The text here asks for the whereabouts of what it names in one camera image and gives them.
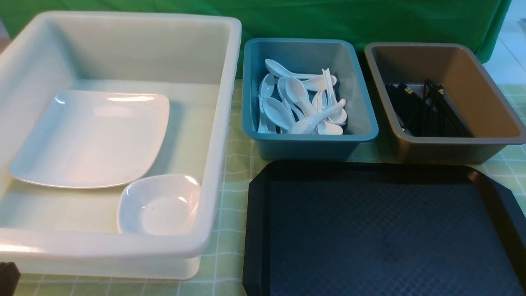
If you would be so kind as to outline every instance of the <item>white square plate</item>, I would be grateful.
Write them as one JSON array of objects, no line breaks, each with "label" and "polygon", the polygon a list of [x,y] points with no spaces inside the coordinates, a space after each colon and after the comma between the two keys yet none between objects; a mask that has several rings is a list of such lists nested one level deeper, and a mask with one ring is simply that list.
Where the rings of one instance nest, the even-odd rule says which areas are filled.
[{"label": "white square plate", "polygon": [[67,91],[51,101],[9,171],[60,188],[105,188],[144,176],[166,133],[159,94]]}]

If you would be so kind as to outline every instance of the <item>plastic spoon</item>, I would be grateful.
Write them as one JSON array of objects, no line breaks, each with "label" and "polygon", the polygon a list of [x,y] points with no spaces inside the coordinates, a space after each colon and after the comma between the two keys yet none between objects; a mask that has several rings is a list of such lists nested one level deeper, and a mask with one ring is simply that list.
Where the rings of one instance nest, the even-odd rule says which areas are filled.
[{"label": "plastic spoon", "polygon": [[[336,77],[331,76],[332,85],[336,84]],[[323,75],[318,75],[318,77],[311,78],[301,82],[308,91],[319,92],[327,89],[325,83],[325,77]]]},{"label": "plastic spoon", "polygon": [[[309,101],[309,93],[301,83],[301,81],[296,78],[287,78],[285,81],[285,91],[287,96],[292,100],[303,111],[305,116],[314,116],[318,114],[314,106]],[[335,124],[328,123],[326,121],[319,122],[316,127],[319,134],[342,134],[341,127]]]},{"label": "plastic spoon", "polygon": [[275,77],[281,78],[281,77],[293,77],[296,79],[311,79],[316,78],[316,76],[319,76],[317,74],[298,74],[293,73],[289,70],[287,70],[285,67],[281,66],[278,62],[273,61],[269,58],[265,59],[265,66],[267,67],[267,70],[274,75]]},{"label": "plastic spoon", "polygon": [[269,134],[270,131],[268,130],[268,126],[267,126],[267,117],[265,116],[265,111],[263,111],[263,98],[261,96],[258,96],[258,101],[259,101],[258,133]]},{"label": "plastic spoon", "polygon": [[265,114],[274,124],[284,130],[288,131],[294,124],[294,121],[290,119],[287,108],[273,97],[267,97],[263,100],[263,110],[265,110]]},{"label": "plastic spoon", "polygon": [[268,132],[271,134],[277,134],[278,130],[276,129],[276,125],[268,118],[267,114],[265,114],[265,116],[267,117]]},{"label": "plastic spoon", "polygon": [[316,108],[318,113],[327,109],[327,95],[325,94],[325,91],[319,91],[314,95],[312,98],[312,105]]},{"label": "plastic spoon", "polygon": [[[296,116],[298,117],[298,120],[302,120],[305,118],[305,115],[303,114],[303,112],[298,109],[295,105],[294,105],[294,102],[292,102],[292,100],[287,96],[287,92],[285,91],[285,81],[287,79],[285,77],[282,77],[280,79],[278,79],[278,94],[279,96],[281,97],[281,99],[283,100],[283,103],[285,105],[285,108],[287,109],[290,109],[290,111],[294,111],[294,113],[296,114]],[[293,121],[296,121],[296,119],[294,118],[294,115],[291,114],[291,118]]]},{"label": "plastic spoon", "polygon": [[[329,68],[321,71],[323,72],[325,85],[327,87],[327,107],[330,108],[331,106],[336,105],[338,102],[336,101],[336,95],[334,94],[334,89],[331,85],[331,75]],[[347,112],[344,109],[340,109],[337,113],[331,114],[327,120],[333,124],[345,125],[345,122],[347,121]]]},{"label": "plastic spoon", "polygon": [[259,95],[263,98],[272,96],[274,92],[274,76],[272,74],[267,74],[265,78],[261,81],[259,85]]},{"label": "plastic spoon", "polygon": [[[327,116],[335,112],[338,112],[338,110],[342,109],[345,106],[345,103],[346,101],[343,98],[340,100],[340,102],[338,102],[338,104],[328,108],[327,110],[321,113],[318,113],[316,115],[313,115],[313,116],[305,117],[304,119],[292,125],[288,133],[289,134],[311,134],[314,131],[314,128],[319,124],[319,122],[327,118]],[[341,126],[338,126],[338,125],[335,125],[335,126],[339,128],[339,130],[341,131],[341,133],[339,134],[341,135],[343,133]]]},{"label": "plastic spoon", "polygon": [[272,93],[274,92],[274,76],[272,74],[267,74],[261,83],[259,84],[259,126],[258,126],[258,133],[262,134],[269,134],[271,133],[270,127],[271,125],[268,124],[268,119],[265,116],[265,112],[263,111],[263,99],[268,96],[272,96]]}]

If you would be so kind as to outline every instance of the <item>tray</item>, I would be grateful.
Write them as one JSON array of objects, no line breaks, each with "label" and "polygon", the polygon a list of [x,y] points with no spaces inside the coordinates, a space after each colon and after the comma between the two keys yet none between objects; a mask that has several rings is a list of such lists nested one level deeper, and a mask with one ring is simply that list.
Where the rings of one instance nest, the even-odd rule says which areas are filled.
[{"label": "tray", "polygon": [[248,198],[248,296],[526,294],[526,219],[470,167],[273,162]]}]

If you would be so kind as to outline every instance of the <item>green backdrop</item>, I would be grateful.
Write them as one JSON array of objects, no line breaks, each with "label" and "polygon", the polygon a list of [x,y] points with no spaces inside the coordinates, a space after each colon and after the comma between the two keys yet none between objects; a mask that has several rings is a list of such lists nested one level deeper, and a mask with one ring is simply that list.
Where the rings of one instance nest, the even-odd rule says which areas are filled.
[{"label": "green backdrop", "polygon": [[511,0],[0,0],[11,37],[50,10],[231,16],[254,37],[335,38],[359,55],[371,42],[460,43],[486,62]]}]

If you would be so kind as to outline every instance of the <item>white plastic tub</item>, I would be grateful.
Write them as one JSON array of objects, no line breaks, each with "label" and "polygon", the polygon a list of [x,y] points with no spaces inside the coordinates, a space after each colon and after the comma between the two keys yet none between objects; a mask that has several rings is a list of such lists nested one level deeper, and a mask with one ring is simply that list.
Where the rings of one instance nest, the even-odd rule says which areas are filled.
[{"label": "white plastic tub", "polygon": [[[241,37],[233,18],[48,12],[0,55],[0,261],[22,272],[187,279],[217,210]],[[14,180],[9,164],[47,104],[66,90],[159,93],[170,101],[148,175],[202,183],[194,226],[177,236],[117,231],[123,186],[46,188]]]}]

